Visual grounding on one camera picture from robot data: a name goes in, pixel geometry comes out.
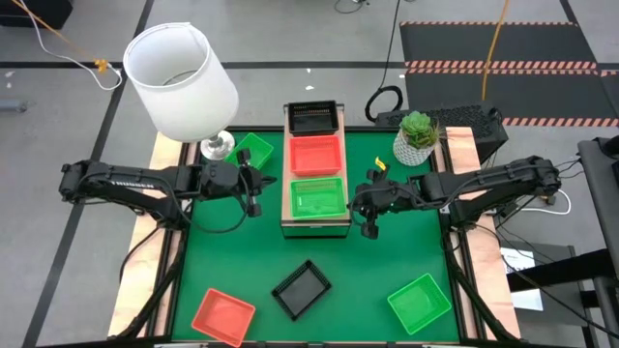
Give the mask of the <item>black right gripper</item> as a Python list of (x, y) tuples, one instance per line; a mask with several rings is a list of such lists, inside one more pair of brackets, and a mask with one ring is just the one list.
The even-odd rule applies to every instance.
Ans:
[(408, 182), (389, 179), (387, 170), (369, 169), (367, 178), (370, 183), (358, 185), (352, 198), (354, 202), (348, 204), (351, 212), (358, 212), (371, 221), (386, 213), (413, 210), (414, 189)]

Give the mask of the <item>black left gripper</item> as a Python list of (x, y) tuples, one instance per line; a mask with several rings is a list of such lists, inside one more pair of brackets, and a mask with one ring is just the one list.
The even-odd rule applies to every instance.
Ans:
[(223, 160), (211, 160), (207, 163), (207, 198), (225, 198), (245, 193), (255, 197), (262, 190), (277, 182), (273, 176), (262, 176), (262, 173), (251, 166), (251, 151), (248, 148), (240, 150), (237, 155), (238, 164)]

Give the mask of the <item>green slotted plastic basket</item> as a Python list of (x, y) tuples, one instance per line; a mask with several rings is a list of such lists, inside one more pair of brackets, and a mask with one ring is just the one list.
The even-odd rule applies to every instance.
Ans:
[(289, 190), (290, 215), (295, 219), (331, 218), (346, 212), (341, 177), (294, 180)]
[(224, 160), (239, 165), (237, 154), (245, 149), (249, 150), (251, 153), (249, 164), (256, 169), (261, 169), (274, 151), (274, 147), (270, 143), (257, 134), (250, 132), (235, 146), (233, 151)]
[(452, 309), (451, 302), (430, 274), (424, 274), (387, 298), (397, 319), (413, 335)]

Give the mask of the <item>red slotted plastic basket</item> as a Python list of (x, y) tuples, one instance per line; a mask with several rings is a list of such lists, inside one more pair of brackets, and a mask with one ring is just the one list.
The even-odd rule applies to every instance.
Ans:
[(192, 319), (192, 328), (233, 348), (240, 348), (254, 313), (253, 304), (209, 288)]
[(293, 137), (289, 146), (290, 170), (296, 176), (325, 176), (341, 170), (339, 138), (335, 135)]

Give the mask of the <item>black slotted plastic basket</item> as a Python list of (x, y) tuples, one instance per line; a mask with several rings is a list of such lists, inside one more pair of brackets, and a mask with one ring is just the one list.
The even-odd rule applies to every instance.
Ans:
[(271, 295), (289, 319), (296, 321), (331, 288), (328, 278), (307, 260), (277, 285)]
[(292, 102), (287, 108), (289, 131), (294, 135), (326, 135), (339, 129), (335, 101)]

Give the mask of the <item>wooden sorting box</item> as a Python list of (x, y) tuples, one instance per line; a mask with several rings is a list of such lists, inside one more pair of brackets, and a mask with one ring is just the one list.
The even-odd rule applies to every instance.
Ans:
[[(290, 146), (289, 140), (299, 135), (294, 135), (289, 131), (288, 125), (288, 104), (284, 107), (284, 130), (282, 141), (282, 174), (281, 174), (281, 233), (286, 239), (344, 239), (347, 237), (351, 227), (351, 217), (347, 208), (348, 199), (348, 180), (346, 172), (346, 151), (345, 151), (345, 131), (343, 119), (343, 107), (337, 104), (339, 116), (339, 129), (333, 134), (339, 138), (342, 166), (341, 170), (332, 175), (299, 177), (290, 170)], [(290, 190), (289, 184), (294, 180), (341, 177), (345, 194), (346, 212), (337, 217), (323, 217), (313, 219), (295, 219), (290, 215)]]

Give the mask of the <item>silver lamp base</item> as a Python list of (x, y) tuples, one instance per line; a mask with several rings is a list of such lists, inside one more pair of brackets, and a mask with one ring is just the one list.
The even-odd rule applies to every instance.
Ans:
[(234, 148), (235, 139), (226, 130), (200, 142), (200, 153), (207, 160), (224, 160)]

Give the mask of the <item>white patterned plant pot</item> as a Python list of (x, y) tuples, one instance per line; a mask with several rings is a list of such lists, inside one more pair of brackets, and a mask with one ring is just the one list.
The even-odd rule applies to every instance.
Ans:
[(396, 159), (406, 166), (418, 166), (424, 163), (434, 152), (436, 145), (430, 145), (423, 149), (417, 149), (407, 142), (402, 130), (396, 135), (393, 152)]

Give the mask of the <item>green table mat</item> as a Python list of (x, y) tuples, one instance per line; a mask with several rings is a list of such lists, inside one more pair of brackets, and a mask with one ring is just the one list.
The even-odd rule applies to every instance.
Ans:
[[(344, 239), (286, 239), (280, 229), (281, 184), (259, 196), (260, 217), (243, 217), (232, 198), (198, 203), (181, 276), (173, 336), (195, 340), (192, 319), (209, 288), (255, 306), (247, 339), (262, 341), (405, 341), (387, 302), (430, 274), (444, 293), (450, 280), (436, 211), (387, 214), (376, 240), (352, 226)], [(310, 260), (332, 288), (292, 321), (271, 291)]]

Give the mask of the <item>green succulent plant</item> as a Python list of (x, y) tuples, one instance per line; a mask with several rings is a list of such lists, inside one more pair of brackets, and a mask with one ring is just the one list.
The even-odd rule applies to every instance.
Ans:
[(399, 127), (407, 144), (416, 149), (429, 148), (439, 139), (439, 127), (426, 113), (409, 113), (401, 119)]

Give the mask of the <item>white lamp shade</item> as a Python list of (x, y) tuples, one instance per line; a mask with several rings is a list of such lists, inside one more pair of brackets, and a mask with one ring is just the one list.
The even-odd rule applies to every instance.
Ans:
[(140, 33), (128, 44), (123, 66), (155, 128), (170, 139), (213, 137), (237, 114), (234, 83), (206, 36), (188, 22)]

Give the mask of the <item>black perforated computer case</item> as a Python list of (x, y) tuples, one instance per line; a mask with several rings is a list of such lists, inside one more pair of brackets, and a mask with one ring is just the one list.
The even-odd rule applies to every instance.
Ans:
[[(400, 103), (391, 111), (379, 113), (373, 117), (366, 106), (365, 113), (369, 121), (379, 128), (397, 129), (401, 131), (399, 124), (403, 117), (417, 110), (400, 110)], [(507, 140), (502, 113), (494, 106), (485, 102), (443, 106), (430, 110), (419, 111), (426, 113), (439, 127), (439, 139), (434, 144), (446, 138), (446, 128), (470, 128), (473, 133), (480, 163), (491, 157)]]

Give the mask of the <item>light wooden side board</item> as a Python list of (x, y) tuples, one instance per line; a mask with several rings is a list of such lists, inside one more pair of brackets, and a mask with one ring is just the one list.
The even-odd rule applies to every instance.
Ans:
[[(460, 174), (481, 169), (471, 129), (447, 127), (444, 129), (444, 139), (445, 143), (439, 144), (434, 152), (440, 171)], [(515, 337), (520, 337), (492, 217), (481, 216), (465, 238), (465, 243), (456, 251), (457, 262), (463, 265), (464, 258), (470, 258), (472, 269), (468, 273), (475, 280), (479, 295), (505, 329)]]
[[(158, 133), (150, 167), (163, 169), (179, 163), (192, 163), (195, 152), (195, 144), (183, 144)], [(146, 243), (133, 254), (125, 266), (109, 325), (110, 336), (120, 334), (128, 327), (162, 281), (177, 254), (181, 233), (174, 230), (156, 230), (155, 227), (156, 222), (147, 215), (135, 219), (130, 246), (134, 247), (141, 240)]]

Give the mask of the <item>white paper sheet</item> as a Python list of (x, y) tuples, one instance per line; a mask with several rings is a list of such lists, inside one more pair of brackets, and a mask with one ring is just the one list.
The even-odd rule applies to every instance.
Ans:
[[(533, 268), (536, 263), (533, 253), (527, 250), (501, 247), (501, 255), (504, 259), (504, 267), (509, 275), (514, 271), (523, 271)], [(543, 300), (539, 289), (512, 292), (512, 302), (515, 308), (543, 311)]]

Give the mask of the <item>black mat with striped edge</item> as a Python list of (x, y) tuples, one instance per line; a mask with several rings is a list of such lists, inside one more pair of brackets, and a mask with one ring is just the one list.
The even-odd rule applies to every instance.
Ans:
[(597, 61), (572, 22), (403, 21), (409, 68), (590, 70)]
[(411, 69), (408, 105), (423, 110), (485, 104), (506, 126), (619, 127), (619, 111), (595, 70)]

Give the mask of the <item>black cart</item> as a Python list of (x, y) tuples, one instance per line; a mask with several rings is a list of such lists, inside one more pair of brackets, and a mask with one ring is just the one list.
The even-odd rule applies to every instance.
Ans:
[(516, 308), (517, 319), (579, 328), (590, 348), (598, 348), (600, 330), (619, 348), (619, 275), (607, 249), (578, 255), (572, 246), (509, 240), (500, 246), (531, 251), (536, 263), (509, 274), (508, 283), (511, 293), (539, 289), (544, 310)]

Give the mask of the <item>black desk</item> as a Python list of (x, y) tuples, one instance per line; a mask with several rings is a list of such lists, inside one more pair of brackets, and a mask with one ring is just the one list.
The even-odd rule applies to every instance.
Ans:
[(577, 144), (606, 248), (619, 275), (619, 135)]

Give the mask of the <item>grey floor object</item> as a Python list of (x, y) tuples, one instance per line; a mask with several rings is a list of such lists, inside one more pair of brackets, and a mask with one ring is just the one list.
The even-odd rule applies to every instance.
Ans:
[(34, 105), (35, 103), (33, 101), (0, 99), (0, 112), (24, 113)]

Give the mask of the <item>black floor box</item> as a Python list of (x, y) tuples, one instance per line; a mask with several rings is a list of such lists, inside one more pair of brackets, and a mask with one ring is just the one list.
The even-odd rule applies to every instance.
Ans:
[[(74, 9), (74, 0), (23, 0), (33, 15), (53, 29), (62, 29)], [(33, 27), (29, 14), (12, 0), (0, 0), (0, 25)]]

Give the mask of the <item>black frame strut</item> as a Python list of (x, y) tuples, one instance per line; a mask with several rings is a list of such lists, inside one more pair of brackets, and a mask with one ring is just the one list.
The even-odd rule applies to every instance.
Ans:
[(187, 244), (187, 234), (182, 232), (177, 246), (177, 252), (169, 269), (166, 271), (161, 282), (157, 284), (153, 293), (146, 301), (145, 305), (140, 309), (137, 315), (132, 319), (130, 324), (115, 335), (115, 338), (137, 338), (137, 335), (148, 322), (151, 314), (157, 309), (160, 301), (169, 287), (169, 285), (179, 277), (181, 273), (185, 248)]
[(451, 232), (443, 232), (441, 234), (441, 246), (443, 247), (447, 260), (447, 267), (454, 275), (456, 282), (462, 287), (465, 294), (470, 299), (472, 306), (476, 309), (483, 321), (487, 324), (490, 331), (499, 341), (518, 341), (518, 338), (507, 331), (496, 316), (491, 312), (490, 308), (484, 302), (482, 297), (477, 292), (476, 288), (469, 281), (461, 266), (458, 264), (455, 257), (455, 252), (451, 248)]

